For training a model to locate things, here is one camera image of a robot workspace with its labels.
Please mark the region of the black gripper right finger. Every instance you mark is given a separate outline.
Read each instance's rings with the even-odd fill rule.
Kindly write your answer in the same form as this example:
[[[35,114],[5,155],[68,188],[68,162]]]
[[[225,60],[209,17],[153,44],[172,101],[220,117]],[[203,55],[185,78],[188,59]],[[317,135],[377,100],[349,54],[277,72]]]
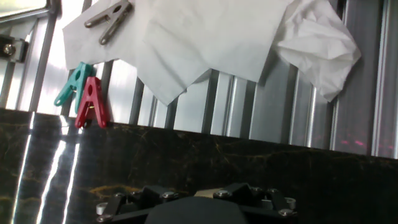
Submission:
[[[290,218],[297,215],[296,200],[284,197],[281,191],[270,188],[251,187],[247,183],[234,183],[217,190],[213,198],[239,205],[246,213],[275,218]]]

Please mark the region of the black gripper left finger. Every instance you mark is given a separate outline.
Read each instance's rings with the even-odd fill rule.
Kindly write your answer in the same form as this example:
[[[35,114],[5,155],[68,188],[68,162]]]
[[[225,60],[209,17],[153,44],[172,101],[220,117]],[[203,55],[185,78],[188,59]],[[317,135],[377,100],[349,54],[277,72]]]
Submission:
[[[147,185],[142,190],[129,193],[116,193],[107,202],[96,206],[96,223],[144,223],[149,212],[167,202],[182,196],[158,185]]]

